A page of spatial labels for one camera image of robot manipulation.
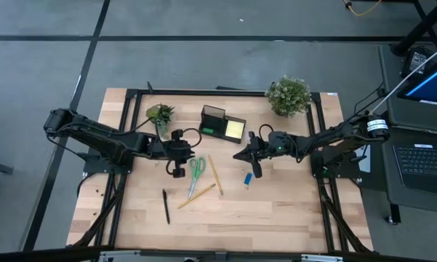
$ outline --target yellow pencil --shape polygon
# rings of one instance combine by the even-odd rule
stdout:
[[[221,189],[221,184],[220,181],[218,180],[217,171],[215,170],[215,166],[213,165],[212,158],[210,157],[210,155],[208,156],[209,156],[210,165],[212,166],[213,175],[215,176],[215,180],[217,181],[218,184],[218,189],[220,190],[221,195],[223,195],[223,189]]]
[[[199,193],[197,193],[195,196],[191,197],[190,199],[188,199],[186,202],[182,203],[179,207],[177,207],[177,209],[180,209],[181,207],[184,207],[185,205],[187,205],[187,203],[193,201],[194,199],[198,198],[199,196],[201,196],[203,193],[207,192],[208,190],[212,189],[212,187],[214,187],[216,184],[212,184],[209,187],[207,187],[206,189],[200,191]]]

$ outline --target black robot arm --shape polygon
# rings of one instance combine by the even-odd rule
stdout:
[[[104,124],[92,121],[70,109],[50,112],[44,125],[49,138],[70,137],[100,152],[102,158],[111,164],[123,165],[134,155],[146,159],[174,161],[175,168],[168,171],[174,178],[185,176],[181,164],[194,156],[191,145],[182,140],[182,130],[172,132],[172,139],[161,141],[155,134],[122,132]]]
[[[341,122],[336,127],[305,137],[290,135],[282,131],[272,131],[268,141],[249,132],[250,144],[235,154],[234,159],[252,164],[256,178],[262,177],[259,161],[275,156],[292,156],[297,162],[317,148],[342,141],[336,146],[326,147],[322,154],[325,163],[340,161],[346,154],[371,143],[382,143],[389,137],[388,126],[377,115],[356,116]]]

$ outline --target floor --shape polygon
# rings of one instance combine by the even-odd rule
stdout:
[[[0,0],[0,35],[91,36],[103,2]],[[372,5],[353,3],[357,10]],[[435,5],[420,3],[426,12]],[[343,5],[326,0],[112,0],[100,35],[404,36],[420,21],[413,4],[383,3],[364,17],[353,16]],[[0,174],[0,252],[22,246],[54,150],[42,126],[51,109],[71,102],[89,44],[0,41],[0,162],[15,168],[12,176]],[[154,88],[264,90],[290,75],[306,80],[314,92],[338,92],[342,112],[349,116],[354,104],[382,82],[378,44],[100,41],[87,79],[81,78],[78,112],[96,119],[107,87],[143,88],[150,81]],[[87,149],[73,142],[68,146]],[[82,167],[81,160],[64,154],[36,249],[64,246]],[[365,191],[363,197],[376,251],[437,260],[437,213],[401,207],[403,223],[389,226],[382,219],[388,213],[386,196]]]

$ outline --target blue light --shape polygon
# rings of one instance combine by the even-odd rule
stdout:
[[[414,93],[415,91],[417,91],[419,88],[423,87],[423,85],[427,84],[431,79],[433,79],[435,76],[437,76],[437,72],[434,73],[432,76],[428,77],[427,80],[423,81],[422,84],[419,84],[417,87],[415,87],[413,90],[411,90],[410,92],[408,92],[406,94],[406,96],[410,96],[412,93]]]

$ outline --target wooden table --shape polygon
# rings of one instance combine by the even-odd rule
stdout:
[[[99,122],[118,128],[126,91],[107,89]],[[336,94],[321,93],[321,102],[327,127],[342,121]],[[209,105],[224,108],[227,115],[245,119],[246,134],[250,130],[258,133],[259,126],[266,123],[275,130],[309,135],[305,114],[296,114],[290,119],[277,116],[266,99],[259,97],[143,95],[138,123],[146,119],[145,111],[148,108],[160,103],[175,107],[170,131],[198,127],[202,107]],[[155,132],[150,123],[140,130]],[[265,139],[268,132],[268,129],[262,129]],[[116,247],[284,253],[327,251],[320,199],[316,181],[311,175],[309,157],[300,164],[288,156],[261,161],[263,177],[252,179],[249,190],[246,190],[244,178],[247,172],[252,171],[252,167],[232,158],[245,147],[246,139],[239,145],[205,135],[202,138],[201,144],[193,150],[196,156],[211,155],[224,196],[214,187],[178,210],[177,206],[188,198],[191,183],[189,166],[183,166],[186,178],[175,179],[165,173],[166,162],[135,158],[124,194]],[[194,144],[198,136],[194,132],[187,132],[184,139]],[[68,244],[77,241],[99,214],[107,177],[107,174],[96,174],[81,187]],[[207,162],[195,192],[214,182],[212,169]],[[337,185],[345,220],[364,245],[372,248],[358,188],[347,179],[338,179]],[[168,194],[170,225],[165,218],[163,188]],[[340,249],[336,223],[334,219],[331,220],[335,246]],[[111,218],[108,218],[103,243],[108,241],[110,225]]]

